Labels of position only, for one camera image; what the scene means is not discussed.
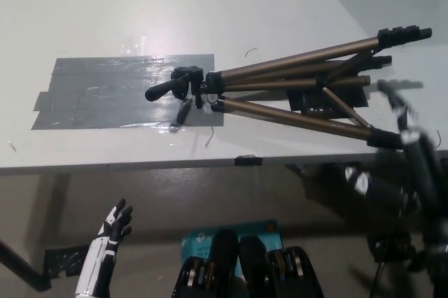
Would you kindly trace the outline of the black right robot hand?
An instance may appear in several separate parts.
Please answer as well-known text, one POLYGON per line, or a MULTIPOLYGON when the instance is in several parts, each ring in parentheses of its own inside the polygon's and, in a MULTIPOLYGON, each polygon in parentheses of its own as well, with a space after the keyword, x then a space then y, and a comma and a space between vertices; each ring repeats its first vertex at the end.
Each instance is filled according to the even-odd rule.
POLYGON ((346 181, 364 199, 397 215, 416 207, 429 217, 444 215, 447 189, 433 143, 416 125, 409 103, 386 81, 378 81, 377 87, 387 96, 397 118, 400 143, 411 169, 412 184, 404 190, 351 166, 344 170, 346 181))

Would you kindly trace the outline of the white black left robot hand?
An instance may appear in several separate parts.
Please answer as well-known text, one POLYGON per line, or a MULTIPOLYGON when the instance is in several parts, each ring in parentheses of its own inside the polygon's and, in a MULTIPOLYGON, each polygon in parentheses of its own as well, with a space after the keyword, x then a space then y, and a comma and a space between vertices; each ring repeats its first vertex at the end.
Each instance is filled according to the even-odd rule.
POLYGON ((75 297, 109 297, 118 248, 130 234, 131 206, 121 199, 104 219, 88 249, 75 297))

